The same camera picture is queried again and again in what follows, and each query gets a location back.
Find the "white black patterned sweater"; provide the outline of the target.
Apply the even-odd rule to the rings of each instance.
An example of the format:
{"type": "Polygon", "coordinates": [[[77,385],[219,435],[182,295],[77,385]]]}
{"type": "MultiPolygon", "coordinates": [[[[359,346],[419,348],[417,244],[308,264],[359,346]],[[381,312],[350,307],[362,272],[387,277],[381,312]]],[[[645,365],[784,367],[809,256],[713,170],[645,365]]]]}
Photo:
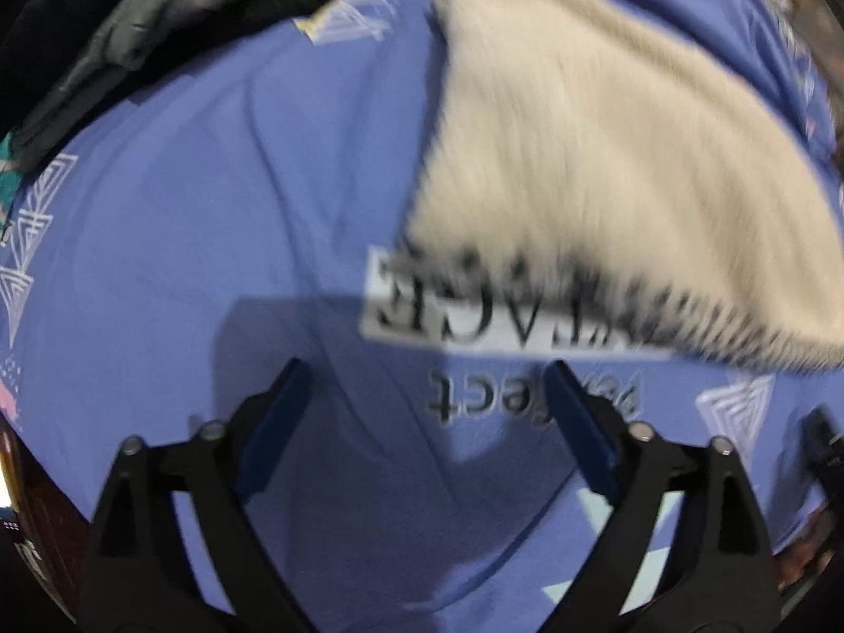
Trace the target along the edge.
{"type": "Polygon", "coordinates": [[[639,343],[842,363],[842,240],[748,83],[609,0],[435,0],[448,64],[390,268],[639,343]]]}

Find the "blue patterned bed sheet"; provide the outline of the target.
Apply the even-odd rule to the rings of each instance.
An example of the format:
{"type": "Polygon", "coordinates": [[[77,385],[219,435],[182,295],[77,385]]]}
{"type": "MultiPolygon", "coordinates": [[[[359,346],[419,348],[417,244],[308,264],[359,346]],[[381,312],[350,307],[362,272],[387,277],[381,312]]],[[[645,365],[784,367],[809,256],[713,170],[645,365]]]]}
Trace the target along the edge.
{"type": "MultiPolygon", "coordinates": [[[[816,170],[842,240],[826,87],[764,0],[609,0],[748,83],[816,170]]],[[[607,502],[545,405],[565,360],[627,420],[728,437],[776,549],[817,516],[802,417],[836,369],[639,343],[545,300],[390,268],[448,64],[435,0],[330,0],[97,117],[2,244],[2,410],[91,519],[120,443],[227,419],[286,361],[312,394],[246,512],[321,631],[534,631],[607,502]]]]}

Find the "teal patterned pillow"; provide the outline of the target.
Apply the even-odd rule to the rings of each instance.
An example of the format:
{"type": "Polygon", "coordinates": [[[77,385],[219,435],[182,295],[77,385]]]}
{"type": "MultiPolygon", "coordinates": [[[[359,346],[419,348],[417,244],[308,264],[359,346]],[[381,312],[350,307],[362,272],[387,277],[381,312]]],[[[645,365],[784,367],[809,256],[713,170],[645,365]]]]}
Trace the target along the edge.
{"type": "Polygon", "coordinates": [[[2,234],[6,234],[8,226],[12,221],[12,215],[18,206],[18,200],[22,199],[23,191],[33,180],[34,170],[32,167],[20,166],[18,163],[18,150],[14,147],[16,135],[9,131],[3,137],[2,148],[2,173],[0,173],[0,226],[2,234]]]}

